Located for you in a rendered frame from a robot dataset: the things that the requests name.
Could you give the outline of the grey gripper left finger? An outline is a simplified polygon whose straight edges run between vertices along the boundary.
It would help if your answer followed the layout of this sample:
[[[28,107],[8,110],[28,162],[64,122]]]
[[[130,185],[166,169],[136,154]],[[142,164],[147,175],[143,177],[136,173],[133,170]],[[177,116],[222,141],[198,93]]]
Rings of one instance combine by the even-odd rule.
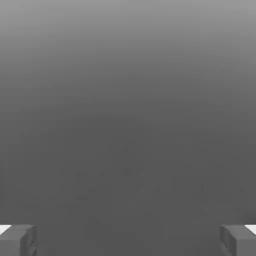
[[[0,256],[38,256],[37,227],[0,224]]]

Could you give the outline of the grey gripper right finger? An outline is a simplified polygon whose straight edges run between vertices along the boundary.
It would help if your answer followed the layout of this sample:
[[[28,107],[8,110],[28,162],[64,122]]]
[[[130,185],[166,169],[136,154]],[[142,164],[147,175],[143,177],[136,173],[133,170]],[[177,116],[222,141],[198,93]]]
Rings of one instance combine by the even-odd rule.
[[[225,256],[256,256],[256,224],[221,225],[219,236]]]

